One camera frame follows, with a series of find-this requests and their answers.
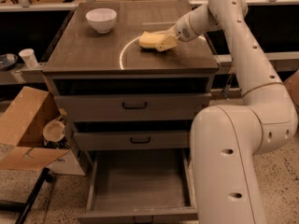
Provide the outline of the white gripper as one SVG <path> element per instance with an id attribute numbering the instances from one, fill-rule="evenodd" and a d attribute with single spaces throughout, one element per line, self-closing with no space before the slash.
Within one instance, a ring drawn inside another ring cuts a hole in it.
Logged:
<path id="1" fill-rule="evenodd" d="M 167 30 L 159 31 L 158 35 L 162 35 L 158 39 L 155 48 L 159 51 L 166 51 L 178 45 L 181 42 L 190 42 L 200 36 L 201 31 L 196 31 L 191 23 L 191 13 L 182 16 L 175 24 Z"/>

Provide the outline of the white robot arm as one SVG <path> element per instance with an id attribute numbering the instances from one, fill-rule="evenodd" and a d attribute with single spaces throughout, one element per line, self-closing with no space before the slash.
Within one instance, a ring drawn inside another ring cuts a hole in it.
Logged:
<path id="1" fill-rule="evenodd" d="M 284 146 L 298 119 L 290 95 L 244 21 L 244 0 L 208 0 L 180 18 L 158 42 L 179 41 L 222 29 L 242 105 L 214 105 L 192 122 L 191 155 L 200 224 L 266 224 L 253 157 Z"/>

